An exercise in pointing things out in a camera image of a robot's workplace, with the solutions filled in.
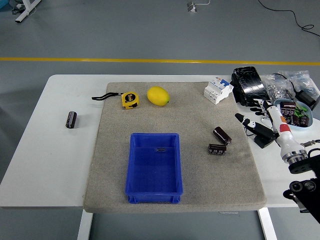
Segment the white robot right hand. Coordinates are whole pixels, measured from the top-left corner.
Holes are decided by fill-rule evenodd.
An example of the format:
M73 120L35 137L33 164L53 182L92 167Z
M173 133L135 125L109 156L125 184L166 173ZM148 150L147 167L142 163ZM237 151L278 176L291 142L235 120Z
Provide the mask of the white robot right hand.
M308 154L305 147L294 139L291 129L280 110L267 100L257 99L256 101L260 104L262 112L270 119L272 128L270 129L240 113L236 113L235 117L239 122L253 134L267 140L275 140L281 148L280 156L283 161L288 163L289 160L294 158L298 160L306 159Z

